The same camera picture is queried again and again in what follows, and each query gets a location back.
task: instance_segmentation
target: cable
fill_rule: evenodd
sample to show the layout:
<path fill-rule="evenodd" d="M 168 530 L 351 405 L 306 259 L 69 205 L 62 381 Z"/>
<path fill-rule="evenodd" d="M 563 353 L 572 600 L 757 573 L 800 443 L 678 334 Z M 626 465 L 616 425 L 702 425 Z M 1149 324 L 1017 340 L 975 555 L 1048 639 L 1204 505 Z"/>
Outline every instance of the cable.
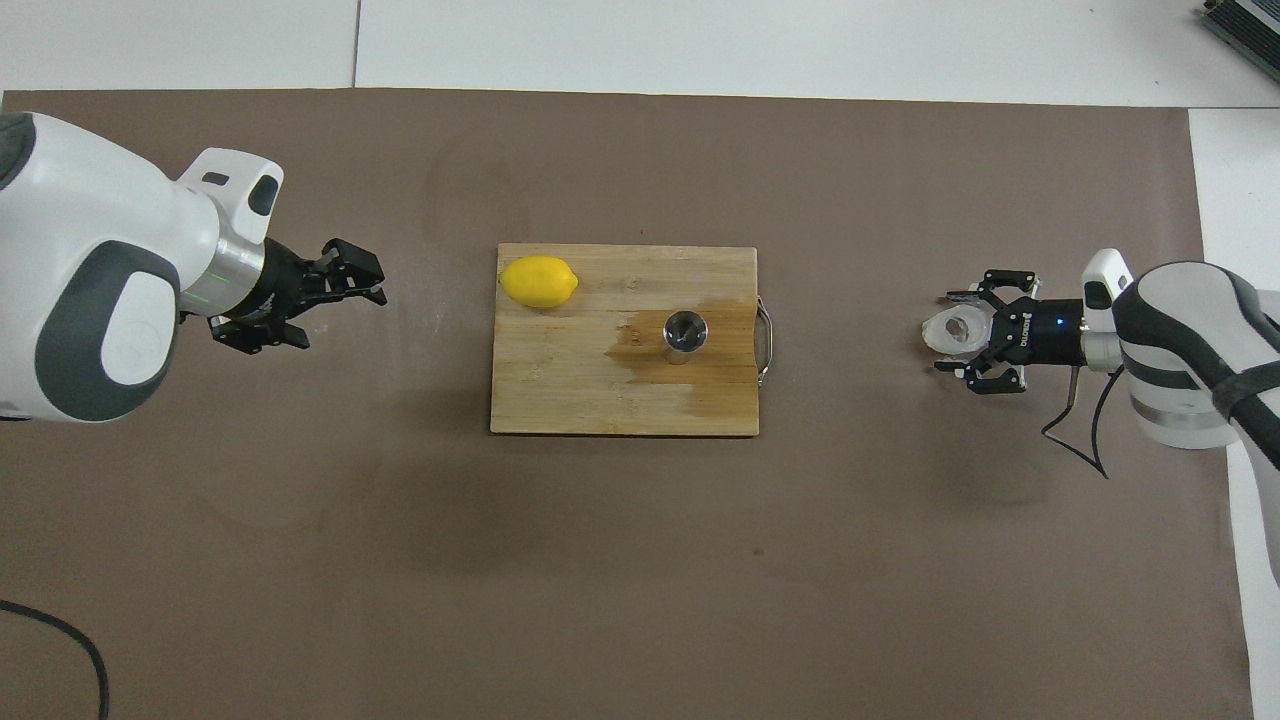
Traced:
<path fill-rule="evenodd" d="M 106 720 L 106 714 L 111 705 L 111 696 L 106 685 L 106 664 L 102 662 L 102 653 L 97 651 L 97 646 L 93 644 L 93 641 L 88 639 L 88 635 L 79 632 L 70 623 L 60 618 L 54 618 L 47 612 L 41 612 L 35 607 L 27 607 L 26 605 L 18 605 L 17 602 L 0 600 L 0 610 L 13 612 L 14 615 L 22 615 L 23 618 L 29 618 L 37 623 L 44 623 L 51 628 L 56 628 L 84 648 L 84 652 L 88 653 L 90 661 L 93 662 L 93 673 L 97 674 L 97 720 Z"/>
<path fill-rule="evenodd" d="M 1089 430 L 1089 441 L 1093 446 L 1093 457 L 1089 457 L 1088 455 L 1068 445 L 1057 436 L 1050 433 L 1050 430 L 1053 429 L 1055 425 L 1065 420 L 1066 416 L 1071 414 L 1071 409 L 1075 407 L 1075 397 L 1076 397 L 1076 391 L 1079 389 L 1079 380 L 1080 380 L 1079 365 L 1071 365 L 1071 384 L 1066 388 L 1066 407 L 1062 409 L 1061 413 L 1059 413 L 1057 418 L 1053 418 L 1052 420 L 1048 421 L 1047 425 L 1041 428 L 1042 436 L 1070 450 L 1076 457 L 1088 462 L 1089 466 L 1092 466 L 1094 470 L 1098 471 L 1098 474 L 1101 474 L 1103 478 L 1108 480 L 1111 479 L 1111 475 L 1108 475 L 1106 468 L 1102 466 L 1102 457 L 1098 455 L 1098 420 L 1102 418 L 1102 406 L 1107 402 L 1107 396 L 1111 395 L 1111 388 L 1115 387 L 1116 380 L 1120 379 L 1121 373 L 1124 373 L 1124 365 L 1116 368 L 1115 372 L 1112 373 L 1107 373 L 1108 378 L 1107 386 L 1102 388 L 1102 395 L 1098 396 L 1098 404 L 1093 407 L 1093 425 L 1092 429 Z"/>

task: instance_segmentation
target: water stain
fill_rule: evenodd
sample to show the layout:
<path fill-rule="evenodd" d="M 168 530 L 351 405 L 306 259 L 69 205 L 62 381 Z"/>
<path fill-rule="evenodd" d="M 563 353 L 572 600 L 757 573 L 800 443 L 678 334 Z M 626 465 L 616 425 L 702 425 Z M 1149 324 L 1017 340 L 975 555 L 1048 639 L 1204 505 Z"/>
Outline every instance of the water stain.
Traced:
<path fill-rule="evenodd" d="M 682 365 L 663 359 L 662 328 L 677 310 L 707 320 L 707 345 Z M 605 356 L 628 369 L 627 384 L 686 386 L 680 411 L 696 418 L 755 418 L 759 409 L 755 366 L 755 304 L 709 300 L 694 307 L 625 313 Z M 621 397 L 620 389 L 616 393 Z"/>

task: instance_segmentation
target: wooden cutting board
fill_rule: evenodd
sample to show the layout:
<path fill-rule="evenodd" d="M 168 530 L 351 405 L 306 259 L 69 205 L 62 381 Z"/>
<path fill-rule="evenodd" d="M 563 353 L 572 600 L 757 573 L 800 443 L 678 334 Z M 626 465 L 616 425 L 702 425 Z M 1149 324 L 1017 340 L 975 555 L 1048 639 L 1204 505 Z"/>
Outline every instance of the wooden cutting board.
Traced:
<path fill-rule="evenodd" d="M 579 287 L 550 310 L 497 287 L 493 432 L 759 434 L 754 247 L 502 243 L 497 273 L 538 254 L 563 258 Z M 677 310 L 708 327 L 684 365 L 662 354 L 663 324 Z"/>

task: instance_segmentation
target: brown table mat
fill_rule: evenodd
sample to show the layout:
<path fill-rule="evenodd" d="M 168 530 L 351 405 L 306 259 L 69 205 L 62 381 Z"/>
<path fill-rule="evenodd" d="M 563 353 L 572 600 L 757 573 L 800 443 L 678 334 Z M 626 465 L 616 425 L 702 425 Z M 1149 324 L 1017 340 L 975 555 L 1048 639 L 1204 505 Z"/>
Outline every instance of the brown table mat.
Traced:
<path fill-rule="evenodd" d="M 1198 258 L 1183 110 L 428 91 L 9 92 L 175 177 L 284 167 L 271 236 L 390 305 L 244 356 L 182 328 L 102 427 L 0 427 L 0 597 L 84 629 L 119 717 L 1243 717 L 1220 452 L 1106 480 L 1039 438 L 1066 370 L 977 397 L 919 323 L 991 266 Z M 488 433 L 499 242 L 759 249 L 762 434 Z M 1087 442 L 1101 378 L 1065 434 Z M 88 716 L 0 616 L 0 715 Z"/>

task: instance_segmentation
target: white floor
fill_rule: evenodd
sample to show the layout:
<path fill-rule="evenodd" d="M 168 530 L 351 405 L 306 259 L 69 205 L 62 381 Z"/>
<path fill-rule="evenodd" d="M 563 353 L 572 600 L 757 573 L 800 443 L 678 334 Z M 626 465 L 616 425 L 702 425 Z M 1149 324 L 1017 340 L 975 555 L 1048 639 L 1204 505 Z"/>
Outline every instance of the white floor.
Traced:
<path fill-rule="evenodd" d="M 1204 254 L 1280 288 L 1280 85 L 1198 0 L 0 3 L 0 91 L 467 87 L 1192 108 Z M 1258 719 L 1280 589 L 1229 454 Z"/>

